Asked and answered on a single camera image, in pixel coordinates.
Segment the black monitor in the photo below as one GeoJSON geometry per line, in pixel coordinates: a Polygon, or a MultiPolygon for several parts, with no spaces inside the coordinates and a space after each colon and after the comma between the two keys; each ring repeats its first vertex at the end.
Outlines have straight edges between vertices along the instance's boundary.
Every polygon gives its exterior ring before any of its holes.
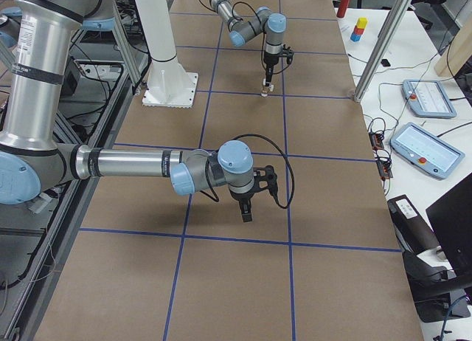
{"type": "Polygon", "coordinates": [[[471,273],[471,174],[439,197],[426,214],[456,273],[471,273]]]}

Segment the red wooden block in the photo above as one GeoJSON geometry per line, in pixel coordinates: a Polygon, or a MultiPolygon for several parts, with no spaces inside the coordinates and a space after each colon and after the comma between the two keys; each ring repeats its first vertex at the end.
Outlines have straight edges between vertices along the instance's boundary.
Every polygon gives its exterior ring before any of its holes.
{"type": "Polygon", "coordinates": [[[363,33],[364,33],[364,28],[359,28],[357,26],[354,26],[353,35],[355,35],[356,37],[361,37],[363,33]]]}

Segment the black office chair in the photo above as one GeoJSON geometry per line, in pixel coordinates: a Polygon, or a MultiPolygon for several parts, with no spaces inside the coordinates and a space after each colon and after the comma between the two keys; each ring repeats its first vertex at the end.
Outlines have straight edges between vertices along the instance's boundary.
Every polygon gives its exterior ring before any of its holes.
{"type": "Polygon", "coordinates": [[[387,205],[403,245],[403,264],[417,313],[424,323],[439,322],[457,298],[471,294],[471,276],[431,266],[418,256],[440,243],[407,196],[389,199],[387,205]]]}

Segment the upper teach pendant tablet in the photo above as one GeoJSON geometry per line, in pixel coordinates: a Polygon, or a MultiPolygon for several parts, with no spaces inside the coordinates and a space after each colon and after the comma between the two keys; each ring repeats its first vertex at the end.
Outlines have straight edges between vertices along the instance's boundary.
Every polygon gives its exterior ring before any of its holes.
{"type": "Polygon", "coordinates": [[[402,83],[406,103],[418,117],[451,119],[457,116],[438,80],[406,79],[402,83]]]}

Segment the aluminium frame post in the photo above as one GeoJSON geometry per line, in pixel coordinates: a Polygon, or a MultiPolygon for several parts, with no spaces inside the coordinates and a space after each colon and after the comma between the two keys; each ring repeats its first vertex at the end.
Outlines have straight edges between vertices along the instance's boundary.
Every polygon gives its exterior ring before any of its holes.
{"type": "Polygon", "coordinates": [[[396,0],[392,9],[386,17],[385,22],[378,35],[378,40],[372,50],[372,53],[367,61],[364,71],[361,74],[361,78],[353,93],[353,100],[360,103],[363,96],[365,95],[372,79],[374,78],[375,72],[378,65],[381,62],[393,36],[399,27],[404,14],[408,10],[412,0],[396,0]]]}

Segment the chrome angle valve fitting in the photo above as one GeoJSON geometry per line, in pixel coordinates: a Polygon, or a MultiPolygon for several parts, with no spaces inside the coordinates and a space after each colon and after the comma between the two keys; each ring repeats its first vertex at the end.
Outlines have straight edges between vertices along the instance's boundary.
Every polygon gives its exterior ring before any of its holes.
{"type": "Polygon", "coordinates": [[[262,83],[261,93],[260,93],[261,96],[267,97],[270,93],[273,92],[273,90],[274,90],[274,84],[264,78],[263,83],[262,83]]]}

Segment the blue wooden block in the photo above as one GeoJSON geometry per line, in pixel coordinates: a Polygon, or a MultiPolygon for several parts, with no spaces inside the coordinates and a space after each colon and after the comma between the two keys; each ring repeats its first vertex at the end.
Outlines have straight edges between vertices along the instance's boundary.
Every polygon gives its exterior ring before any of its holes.
{"type": "Polygon", "coordinates": [[[361,40],[361,36],[362,36],[362,34],[356,34],[356,33],[353,32],[350,35],[350,40],[353,41],[353,42],[358,42],[358,41],[361,40]]]}

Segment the teach pendant tablet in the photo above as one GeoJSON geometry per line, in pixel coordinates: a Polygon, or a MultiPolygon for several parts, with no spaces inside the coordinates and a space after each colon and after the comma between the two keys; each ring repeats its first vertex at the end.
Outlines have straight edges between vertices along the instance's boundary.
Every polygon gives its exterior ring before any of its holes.
{"type": "Polygon", "coordinates": [[[405,124],[390,139],[392,149],[436,179],[447,179],[465,154],[414,123],[405,124]]]}
{"type": "Polygon", "coordinates": [[[457,116],[438,80],[406,79],[402,83],[406,103],[418,117],[451,119],[457,116]]]}

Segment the red cylinder bottle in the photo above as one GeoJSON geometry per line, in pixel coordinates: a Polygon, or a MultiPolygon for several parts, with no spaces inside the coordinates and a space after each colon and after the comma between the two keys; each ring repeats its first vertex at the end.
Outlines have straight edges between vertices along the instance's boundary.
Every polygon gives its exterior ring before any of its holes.
{"type": "Polygon", "coordinates": [[[338,11],[336,13],[337,18],[343,18],[345,16],[347,8],[349,7],[349,3],[350,3],[350,0],[340,0],[338,11]]]}

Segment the yellow wooden block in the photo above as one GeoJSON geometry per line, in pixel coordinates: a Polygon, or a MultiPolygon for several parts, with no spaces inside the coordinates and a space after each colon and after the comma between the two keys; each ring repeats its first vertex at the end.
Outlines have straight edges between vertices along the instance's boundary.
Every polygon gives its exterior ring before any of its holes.
{"type": "Polygon", "coordinates": [[[367,27],[367,24],[368,24],[368,19],[365,17],[360,17],[358,18],[355,27],[360,30],[365,30],[367,27]]]}

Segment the lower teach pendant tablet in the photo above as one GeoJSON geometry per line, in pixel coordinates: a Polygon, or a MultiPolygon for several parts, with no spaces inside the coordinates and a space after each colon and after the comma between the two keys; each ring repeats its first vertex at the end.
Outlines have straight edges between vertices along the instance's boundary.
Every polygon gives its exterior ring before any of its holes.
{"type": "Polygon", "coordinates": [[[392,149],[436,179],[447,179],[465,154],[414,123],[405,124],[390,139],[392,149]]]}

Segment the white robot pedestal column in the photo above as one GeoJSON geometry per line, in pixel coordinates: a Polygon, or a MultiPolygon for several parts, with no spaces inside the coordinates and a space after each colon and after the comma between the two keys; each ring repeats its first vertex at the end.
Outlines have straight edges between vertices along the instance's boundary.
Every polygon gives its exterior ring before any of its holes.
{"type": "Polygon", "coordinates": [[[135,1],[151,58],[143,104],[190,108],[198,74],[186,72],[178,61],[167,0],[135,1]]]}

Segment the orange circuit board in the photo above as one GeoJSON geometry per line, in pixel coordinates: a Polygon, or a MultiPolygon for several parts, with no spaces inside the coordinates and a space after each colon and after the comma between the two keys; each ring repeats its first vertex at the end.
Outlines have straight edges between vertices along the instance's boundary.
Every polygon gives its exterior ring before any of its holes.
{"type": "Polygon", "coordinates": [[[369,140],[373,150],[384,149],[384,135],[382,133],[369,132],[369,140]]]}
{"type": "Polygon", "coordinates": [[[387,179],[391,179],[393,177],[392,171],[391,171],[391,165],[387,162],[384,162],[382,160],[377,160],[376,165],[378,168],[378,173],[382,181],[385,181],[387,179]]]}

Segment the orange circuit board lower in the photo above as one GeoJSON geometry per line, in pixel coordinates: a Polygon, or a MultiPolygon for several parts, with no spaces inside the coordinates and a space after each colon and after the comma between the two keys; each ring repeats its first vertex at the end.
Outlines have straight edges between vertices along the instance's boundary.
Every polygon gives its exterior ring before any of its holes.
{"type": "Polygon", "coordinates": [[[376,165],[378,168],[378,173],[382,181],[385,181],[387,179],[391,179],[393,177],[392,171],[391,171],[391,165],[387,162],[384,162],[382,160],[377,160],[376,165]]]}

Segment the orange circuit board upper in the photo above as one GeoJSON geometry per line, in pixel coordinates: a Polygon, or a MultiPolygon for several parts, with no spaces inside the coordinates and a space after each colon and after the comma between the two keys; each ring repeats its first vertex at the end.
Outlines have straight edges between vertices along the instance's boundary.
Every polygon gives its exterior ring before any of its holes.
{"type": "Polygon", "coordinates": [[[369,140],[373,150],[384,149],[384,135],[382,133],[369,132],[369,140]]]}

